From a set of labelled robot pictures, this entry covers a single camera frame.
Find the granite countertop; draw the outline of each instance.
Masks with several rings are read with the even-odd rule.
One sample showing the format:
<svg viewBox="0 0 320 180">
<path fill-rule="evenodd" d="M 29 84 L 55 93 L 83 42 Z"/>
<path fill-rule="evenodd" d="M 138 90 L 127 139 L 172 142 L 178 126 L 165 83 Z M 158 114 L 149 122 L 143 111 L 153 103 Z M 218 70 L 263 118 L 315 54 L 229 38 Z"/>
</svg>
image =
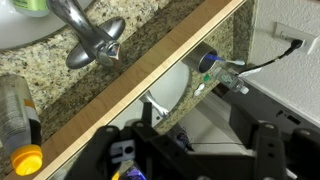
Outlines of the granite countertop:
<svg viewBox="0 0 320 180">
<path fill-rule="evenodd" d="M 238 17 L 245 18 L 248 26 L 243 26 L 244 28 L 251 27 L 252 16 L 246 15 L 252 11 L 250 7 L 254 1 L 249 1 L 244 8 L 238 10 L 239 16 L 231 16 L 225 20 L 205 40 L 224 58 L 233 57 L 233 44 L 237 42 L 234 37 L 239 37 L 234 34 L 236 31 L 233 26 L 239 22 Z M 126 20 L 126 29 L 119 39 L 124 54 L 124 62 L 119 69 L 105 69 L 95 62 L 82 69 L 68 69 L 65 59 L 77 44 L 77 38 L 65 27 L 55 35 L 34 44 L 0 50 L 0 75 L 14 73 L 26 78 L 42 121 L 43 139 L 46 140 L 202 2 L 203 0 L 96 0 L 87 11 L 94 24 L 101 24 L 114 16 L 122 16 Z M 245 45 L 237 47 L 237 51 L 248 49 L 246 42 L 242 44 Z M 193 91 L 203 82 L 204 76 L 205 74 L 192 71 L 192 83 L 170 118 L 156 127 L 159 133 L 167 132 L 217 84 L 211 79 L 206 82 L 202 95 L 193 98 Z M 0 162 L 2 179 L 5 172 L 11 170 L 9 159 L 2 150 Z"/>
</svg>

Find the white sink basin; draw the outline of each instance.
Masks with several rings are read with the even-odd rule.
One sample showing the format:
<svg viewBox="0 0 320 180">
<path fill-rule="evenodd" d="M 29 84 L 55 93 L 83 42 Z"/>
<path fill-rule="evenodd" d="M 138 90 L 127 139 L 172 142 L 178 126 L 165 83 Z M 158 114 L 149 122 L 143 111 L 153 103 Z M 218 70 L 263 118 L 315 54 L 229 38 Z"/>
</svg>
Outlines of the white sink basin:
<svg viewBox="0 0 320 180">
<path fill-rule="evenodd" d="M 188 66 L 179 62 L 157 80 L 149 90 L 157 102 L 170 112 L 184 94 L 189 82 L 189 77 L 190 71 Z M 127 121 L 141 119 L 142 110 L 143 103 L 138 99 L 117 116 L 110 125 L 123 129 Z M 153 109 L 152 126 L 157 125 L 162 119 L 158 112 Z"/>
<path fill-rule="evenodd" d="M 78 0 L 86 8 L 92 0 Z M 65 23 L 52 12 L 46 17 L 34 18 L 18 13 L 11 0 L 0 0 L 0 49 L 12 48 L 45 37 Z"/>
</svg>

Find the cleaning product bottle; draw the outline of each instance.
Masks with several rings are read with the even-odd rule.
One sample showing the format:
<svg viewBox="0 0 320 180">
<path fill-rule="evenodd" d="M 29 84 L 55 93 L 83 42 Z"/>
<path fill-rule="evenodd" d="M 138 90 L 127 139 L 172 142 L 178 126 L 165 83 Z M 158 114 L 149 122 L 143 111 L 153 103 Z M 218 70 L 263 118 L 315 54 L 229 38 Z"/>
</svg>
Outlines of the cleaning product bottle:
<svg viewBox="0 0 320 180">
<path fill-rule="evenodd" d="M 46 0 L 12 0 L 13 5 L 21 14 L 31 17 L 43 17 L 49 14 Z"/>
<path fill-rule="evenodd" d="M 221 67 L 218 67 L 213 71 L 213 76 L 233 92 L 240 91 L 242 94 L 247 94 L 249 92 L 249 89 L 244 86 L 244 81 L 242 79 Z"/>
<path fill-rule="evenodd" d="M 0 77 L 0 141 L 16 174 L 29 175 L 42 166 L 41 125 L 21 76 Z"/>
</svg>

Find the wooden countertop edge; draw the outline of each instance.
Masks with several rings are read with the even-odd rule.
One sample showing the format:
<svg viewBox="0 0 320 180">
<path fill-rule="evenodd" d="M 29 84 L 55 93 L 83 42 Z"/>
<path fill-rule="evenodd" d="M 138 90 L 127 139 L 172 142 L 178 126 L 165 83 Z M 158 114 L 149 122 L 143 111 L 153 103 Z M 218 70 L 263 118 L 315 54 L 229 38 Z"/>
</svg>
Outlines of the wooden countertop edge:
<svg viewBox="0 0 320 180">
<path fill-rule="evenodd" d="M 19 177 L 11 172 L 5 179 L 47 179 L 244 1 L 205 0 L 42 145 L 37 173 Z"/>
</svg>

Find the plastic bottle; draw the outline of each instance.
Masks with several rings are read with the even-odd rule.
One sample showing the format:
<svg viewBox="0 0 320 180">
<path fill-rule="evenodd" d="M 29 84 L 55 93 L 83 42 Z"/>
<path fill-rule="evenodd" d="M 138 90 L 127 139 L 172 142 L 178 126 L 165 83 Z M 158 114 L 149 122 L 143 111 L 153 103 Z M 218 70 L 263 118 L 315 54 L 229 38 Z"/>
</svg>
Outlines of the plastic bottle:
<svg viewBox="0 0 320 180">
<path fill-rule="evenodd" d="M 49 14 L 46 0 L 12 0 L 19 13 L 31 17 L 43 17 Z"/>
<path fill-rule="evenodd" d="M 0 140 L 16 174 L 25 176 L 42 166 L 41 125 L 23 77 L 0 77 Z"/>
<path fill-rule="evenodd" d="M 240 91 L 242 94 L 247 94 L 249 92 L 249 89 L 244 86 L 244 81 L 242 79 L 221 67 L 218 67 L 213 71 L 213 76 L 233 92 Z"/>
</svg>

